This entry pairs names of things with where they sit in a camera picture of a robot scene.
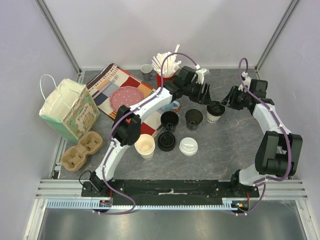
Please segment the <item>black plastic cup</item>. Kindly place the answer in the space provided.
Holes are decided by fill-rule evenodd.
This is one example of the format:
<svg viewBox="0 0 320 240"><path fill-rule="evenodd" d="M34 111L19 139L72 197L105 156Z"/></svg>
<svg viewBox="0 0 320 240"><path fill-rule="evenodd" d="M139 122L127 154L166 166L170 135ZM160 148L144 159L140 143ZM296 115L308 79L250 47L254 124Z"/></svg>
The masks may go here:
<svg viewBox="0 0 320 240"><path fill-rule="evenodd" d="M190 109L185 113L186 127L195 130L203 121L203 114L197 109Z"/></svg>

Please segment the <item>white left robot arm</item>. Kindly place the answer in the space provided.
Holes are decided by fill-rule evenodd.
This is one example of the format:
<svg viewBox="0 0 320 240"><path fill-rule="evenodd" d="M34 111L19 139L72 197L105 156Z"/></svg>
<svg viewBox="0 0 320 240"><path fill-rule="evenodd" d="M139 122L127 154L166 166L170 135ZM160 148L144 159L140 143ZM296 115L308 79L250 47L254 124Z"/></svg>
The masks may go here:
<svg viewBox="0 0 320 240"><path fill-rule="evenodd" d="M162 82L161 86L150 96L135 105L122 105L116 115L110 134L110 145L101 164L91 174L95 181L92 191L99 197L106 196L110 191L110 181L118 163L126 150L141 135L142 123L154 112L171 102L187 96L190 101L211 105L210 85L205 83L205 76L210 71L206 68L193 69L184 66L178 75L171 80Z"/></svg>

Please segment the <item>white paper coffee cup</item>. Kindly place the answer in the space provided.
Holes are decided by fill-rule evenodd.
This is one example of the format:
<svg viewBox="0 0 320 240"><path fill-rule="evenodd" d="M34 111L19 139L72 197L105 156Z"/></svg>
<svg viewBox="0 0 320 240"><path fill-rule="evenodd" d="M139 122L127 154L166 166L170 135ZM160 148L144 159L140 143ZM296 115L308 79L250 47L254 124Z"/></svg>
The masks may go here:
<svg viewBox="0 0 320 240"><path fill-rule="evenodd" d="M224 113L225 113L224 111L211 111L211 110L208 110L207 114L206 114L206 120L209 123L212 123L212 124L216 123Z"/></svg>

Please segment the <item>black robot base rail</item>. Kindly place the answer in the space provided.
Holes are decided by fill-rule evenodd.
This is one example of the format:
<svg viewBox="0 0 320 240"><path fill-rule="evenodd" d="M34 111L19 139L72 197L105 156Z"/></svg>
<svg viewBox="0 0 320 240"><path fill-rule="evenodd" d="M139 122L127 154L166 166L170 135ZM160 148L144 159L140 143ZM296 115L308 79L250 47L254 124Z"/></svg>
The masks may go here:
<svg viewBox="0 0 320 240"><path fill-rule="evenodd" d="M219 180L142 180L116 179L108 187L103 181L94 186L89 180L80 182L82 197L110 197L114 202L128 202L132 198L139 205L143 200L159 199L160 196L182 195L201 198L258 198L258 188L241 184L233 185L230 181Z"/></svg>

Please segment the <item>black coffee cup lid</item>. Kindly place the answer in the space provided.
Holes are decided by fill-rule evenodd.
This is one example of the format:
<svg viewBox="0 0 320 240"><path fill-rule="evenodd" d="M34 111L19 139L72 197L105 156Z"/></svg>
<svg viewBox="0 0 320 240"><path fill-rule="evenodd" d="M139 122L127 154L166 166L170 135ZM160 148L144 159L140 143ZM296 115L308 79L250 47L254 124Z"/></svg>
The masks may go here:
<svg viewBox="0 0 320 240"><path fill-rule="evenodd" d="M215 117L220 117L225 113L225 106L220 101L213 101L212 105L206 107L207 112Z"/></svg>

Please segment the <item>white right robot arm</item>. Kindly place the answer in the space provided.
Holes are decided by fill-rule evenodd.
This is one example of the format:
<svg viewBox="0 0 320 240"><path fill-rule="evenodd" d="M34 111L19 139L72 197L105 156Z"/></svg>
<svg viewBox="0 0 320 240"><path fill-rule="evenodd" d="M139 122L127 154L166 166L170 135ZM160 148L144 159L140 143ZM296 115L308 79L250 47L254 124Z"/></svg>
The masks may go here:
<svg viewBox="0 0 320 240"><path fill-rule="evenodd" d="M267 88L267 81L243 76L240 86L233 86L222 101L234 110L248 109L263 133L254 164L231 176L229 191L235 197L242 196L247 186L255 187L267 180L281 182L297 171L303 138L280 120L274 102L266 97Z"/></svg>

